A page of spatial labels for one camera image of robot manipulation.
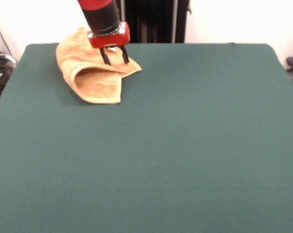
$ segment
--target towel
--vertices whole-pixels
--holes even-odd
[[[105,49],[111,65],[104,63],[100,50],[91,46],[85,28],[60,43],[56,49],[59,69],[65,82],[84,101],[97,104],[121,102],[122,78],[141,71],[130,58],[124,63],[122,50]]]

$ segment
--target green table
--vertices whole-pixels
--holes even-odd
[[[0,233],[293,233],[293,82],[267,45],[129,45],[122,103],[30,45],[0,100]]]

